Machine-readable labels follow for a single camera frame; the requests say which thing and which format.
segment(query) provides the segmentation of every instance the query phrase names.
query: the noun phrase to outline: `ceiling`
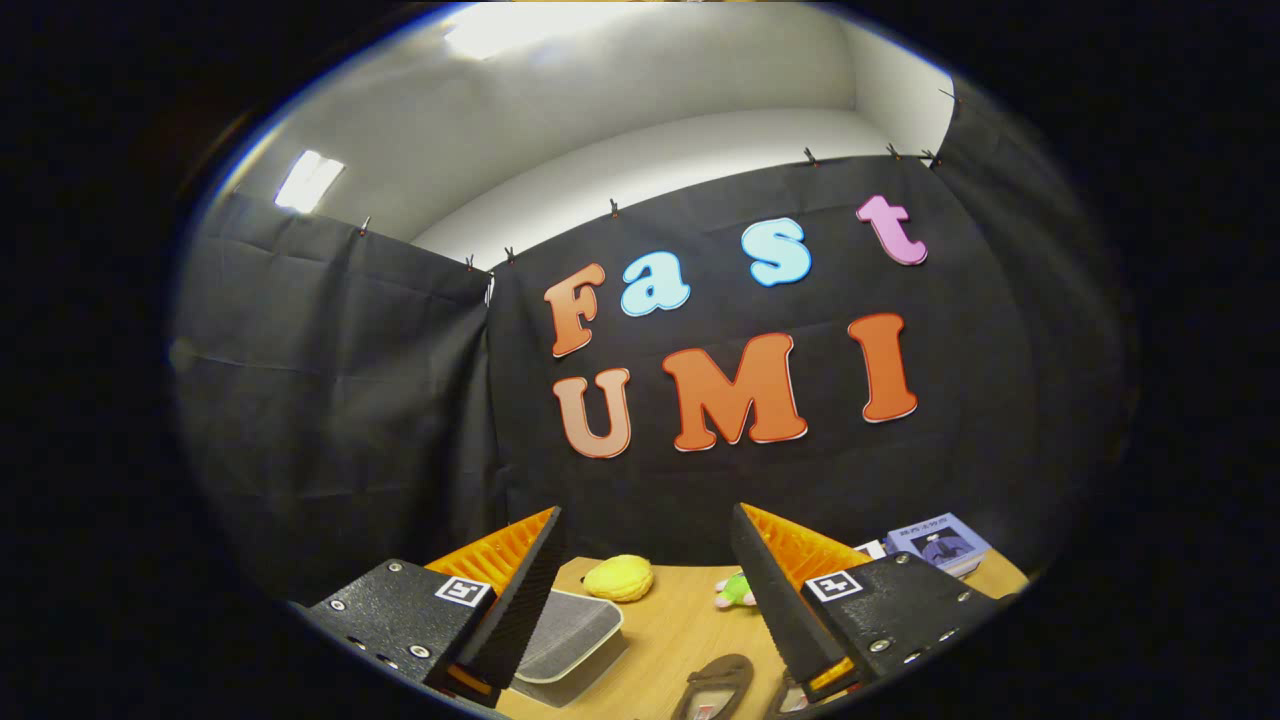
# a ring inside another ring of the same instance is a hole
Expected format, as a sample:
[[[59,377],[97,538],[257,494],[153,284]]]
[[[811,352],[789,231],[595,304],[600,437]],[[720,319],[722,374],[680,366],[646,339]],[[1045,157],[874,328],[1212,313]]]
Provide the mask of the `ceiling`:
[[[237,170],[274,199],[303,150],[346,169],[316,214],[411,241],[504,181],[659,123],[854,109],[845,22],[803,4],[628,4],[590,32],[463,56],[449,18],[393,36],[301,95]]]

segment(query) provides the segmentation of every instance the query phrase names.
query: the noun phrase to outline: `white wall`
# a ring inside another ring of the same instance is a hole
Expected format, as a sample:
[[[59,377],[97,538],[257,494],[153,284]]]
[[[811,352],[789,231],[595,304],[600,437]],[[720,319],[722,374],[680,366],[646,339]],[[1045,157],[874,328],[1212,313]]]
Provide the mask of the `white wall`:
[[[936,95],[946,99],[936,90]],[[544,163],[476,197],[412,241],[477,268],[609,213],[724,176],[818,160],[884,155],[888,137],[850,110],[744,110],[628,132]]]
[[[937,152],[951,124],[951,76],[914,53],[845,24],[854,64],[854,108],[908,155]]]

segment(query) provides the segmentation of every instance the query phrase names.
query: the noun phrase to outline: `wooden table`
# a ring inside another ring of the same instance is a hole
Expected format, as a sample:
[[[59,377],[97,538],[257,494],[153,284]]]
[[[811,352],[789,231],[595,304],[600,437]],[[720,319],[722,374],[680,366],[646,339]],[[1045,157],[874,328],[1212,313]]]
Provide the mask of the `wooden table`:
[[[570,560],[556,577],[556,589],[586,594],[581,578],[598,562],[590,557]],[[782,678],[782,657],[759,609],[719,610],[712,603],[716,583],[739,570],[735,565],[654,565],[649,593],[636,602],[618,603],[630,644],[593,688],[562,708],[508,689],[498,700],[498,712],[513,720],[669,720],[689,674],[736,652],[751,660],[755,676],[733,716],[764,717]],[[965,582],[997,598],[1027,587],[1027,577],[995,550]]]

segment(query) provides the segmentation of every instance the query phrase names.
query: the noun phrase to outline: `brown slipper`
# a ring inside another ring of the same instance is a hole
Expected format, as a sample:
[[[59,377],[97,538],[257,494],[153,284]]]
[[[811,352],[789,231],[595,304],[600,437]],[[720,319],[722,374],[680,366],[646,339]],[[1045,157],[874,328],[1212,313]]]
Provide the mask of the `brown slipper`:
[[[852,687],[845,691],[845,693],[833,694],[829,698],[819,702],[818,705],[823,705],[828,701],[832,701],[840,697],[840,694],[851,693],[856,691],[859,687],[860,685],[855,683]],[[767,711],[764,720],[781,720],[785,717],[790,717],[792,714],[800,712],[806,707],[809,707],[809,698],[805,697],[804,688],[801,688],[800,684],[791,678],[790,670],[783,670],[782,682],[778,684],[778,691],[773,693],[773,700],[769,701],[769,710]]]
[[[728,720],[742,702],[753,673],[751,661],[741,655],[712,660],[689,675],[689,687],[671,720]]]

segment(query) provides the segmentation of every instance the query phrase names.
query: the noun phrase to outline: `pink letter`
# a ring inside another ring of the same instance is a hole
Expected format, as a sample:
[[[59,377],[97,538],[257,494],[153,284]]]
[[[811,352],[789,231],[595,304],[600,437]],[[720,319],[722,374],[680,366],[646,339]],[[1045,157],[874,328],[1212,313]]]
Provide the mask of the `pink letter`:
[[[906,209],[890,205],[883,195],[873,195],[863,204],[858,209],[858,219],[872,224],[884,252],[899,264],[919,265],[929,255],[923,242],[914,242],[902,232],[899,220],[910,219],[906,217]]]

